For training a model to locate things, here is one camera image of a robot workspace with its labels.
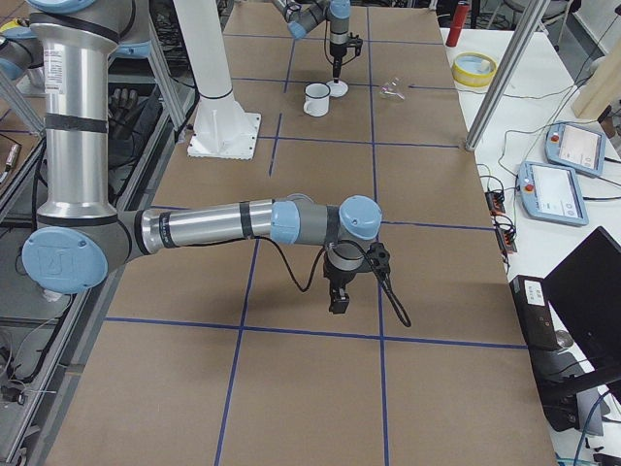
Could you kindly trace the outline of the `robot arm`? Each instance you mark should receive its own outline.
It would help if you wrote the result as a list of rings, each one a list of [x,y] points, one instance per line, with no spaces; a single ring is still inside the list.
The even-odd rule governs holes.
[[[389,255],[376,236],[379,205],[355,195],[338,206],[303,194],[203,210],[128,211],[114,198],[129,184],[147,143],[111,148],[109,64],[115,54],[145,56],[152,44],[146,1],[34,1],[29,23],[43,48],[47,192],[21,260],[40,287],[84,292],[129,261],[160,250],[263,240],[312,245],[329,283],[334,314],[360,273],[389,281]]]
[[[327,60],[332,65],[332,80],[329,84],[341,84],[343,61],[350,48],[359,54],[360,41],[358,36],[349,32],[351,4],[349,1],[272,1],[282,15],[291,36],[300,40],[313,29],[324,23],[329,38]]]

